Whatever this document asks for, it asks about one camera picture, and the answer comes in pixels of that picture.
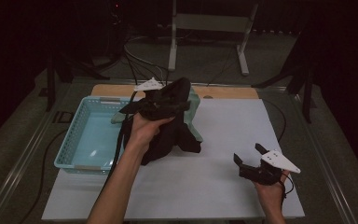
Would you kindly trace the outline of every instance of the human arm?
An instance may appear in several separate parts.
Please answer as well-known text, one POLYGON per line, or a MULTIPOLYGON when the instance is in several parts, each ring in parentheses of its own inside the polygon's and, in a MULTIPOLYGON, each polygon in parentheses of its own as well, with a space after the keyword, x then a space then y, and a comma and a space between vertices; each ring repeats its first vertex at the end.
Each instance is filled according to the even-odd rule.
MULTIPOLYGON (((281 182, 284 183, 289 171, 282 171, 281 182)), ((266 215, 268 224, 286 223, 282 214, 282 185, 275 183, 271 186, 261 185, 254 182, 257 190, 258 200, 266 215)))
POLYGON ((149 148, 159 126, 172 119, 150 121, 139 113, 133 116, 131 137, 117 166, 106 181, 103 191, 91 209, 88 224, 121 224, 131 194, 132 184, 141 165, 142 157, 149 148))

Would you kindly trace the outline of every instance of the hand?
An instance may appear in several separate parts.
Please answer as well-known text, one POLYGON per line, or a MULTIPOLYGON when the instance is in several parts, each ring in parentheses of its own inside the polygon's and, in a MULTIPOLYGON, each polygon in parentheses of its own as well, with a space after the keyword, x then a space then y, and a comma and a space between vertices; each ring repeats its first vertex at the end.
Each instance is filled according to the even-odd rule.
MULTIPOLYGON (((282 171, 281 181, 284 183, 286 177, 290 174, 289 171, 282 171)), ((257 190, 258 200, 266 214, 268 223, 285 223, 282 215, 282 192, 284 188, 280 183, 275 183, 271 186, 261 185, 254 182, 257 190)))
POLYGON ((159 133, 159 126, 168 123, 173 119, 174 118, 150 121, 142 117, 141 114, 136 113, 133 116, 131 137, 128 145, 135 145, 136 148, 140 148, 145 154, 149 149, 150 141, 159 133))

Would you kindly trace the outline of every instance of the forearm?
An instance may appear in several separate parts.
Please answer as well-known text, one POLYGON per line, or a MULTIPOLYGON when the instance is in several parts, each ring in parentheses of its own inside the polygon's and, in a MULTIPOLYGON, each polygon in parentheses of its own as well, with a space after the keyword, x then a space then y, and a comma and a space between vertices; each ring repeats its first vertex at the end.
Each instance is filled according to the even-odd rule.
POLYGON ((127 145, 115 171, 92 207, 88 223, 121 224, 123 222, 132 184, 141 165, 142 157, 143 154, 139 149, 127 145))

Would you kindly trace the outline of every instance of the floor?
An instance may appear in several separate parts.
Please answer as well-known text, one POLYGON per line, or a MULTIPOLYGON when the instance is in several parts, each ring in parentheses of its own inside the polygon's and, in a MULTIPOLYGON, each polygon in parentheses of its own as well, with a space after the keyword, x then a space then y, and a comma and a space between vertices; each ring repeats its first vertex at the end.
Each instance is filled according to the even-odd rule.
MULTIPOLYGON (((168 37, 156 40, 134 35, 126 49, 134 56, 130 56, 132 69, 136 66, 135 72, 142 73, 137 75, 139 81, 152 76, 168 76, 169 81, 188 77, 194 84, 249 87, 279 74, 296 38, 252 34, 245 51, 249 76, 241 74, 235 56, 239 42, 240 35, 191 34, 179 42, 176 71, 169 74, 164 70, 168 65, 168 37)), ((96 63, 102 61, 101 57, 95 58, 96 63)), ((49 113, 45 111, 47 99, 39 96, 46 88, 46 71, 43 72, 35 80, 34 91, 1 128, 0 223, 47 223, 40 218, 58 173, 53 161, 69 127, 65 118, 58 120, 56 115, 75 112, 80 100, 97 83, 134 82, 125 57, 99 72, 110 80, 96 80, 74 69, 72 83, 57 81, 57 102, 49 113)), ((308 124, 298 112, 301 93, 292 96, 284 92, 289 81, 287 78, 258 90, 283 152, 302 168, 294 180, 306 216, 288 219, 287 223, 358 223, 358 162, 318 87, 313 87, 312 123, 308 124)))

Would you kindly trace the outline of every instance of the black garment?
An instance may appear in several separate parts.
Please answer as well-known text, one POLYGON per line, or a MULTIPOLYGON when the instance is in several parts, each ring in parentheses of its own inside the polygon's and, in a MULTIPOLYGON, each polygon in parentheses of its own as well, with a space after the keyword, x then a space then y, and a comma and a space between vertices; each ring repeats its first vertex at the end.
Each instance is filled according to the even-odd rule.
MULTIPOLYGON (((173 121, 159 127, 160 132, 150 142, 149 149, 142 159, 142 165, 147 165, 150 161, 165 157, 171 152, 173 146, 179 146, 183 151, 200 153, 200 142, 196 140, 196 137, 184 123, 184 111, 189 109, 187 99, 190 88, 190 81, 182 77, 160 91, 146 91, 144 99, 128 104, 120 110, 123 114, 139 112, 141 115, 145 114, 145 116, 151 116, 155 119, 175 116, 173 121), (162 106, 154 114, 152 110, 147 110, 145 113, 143 111, 145 102, 154 102, 156 100, 162 100, 162 106)), ((130 139, 131 127, 132 119, 122 124, 124 146, 127 145, 130 139)))

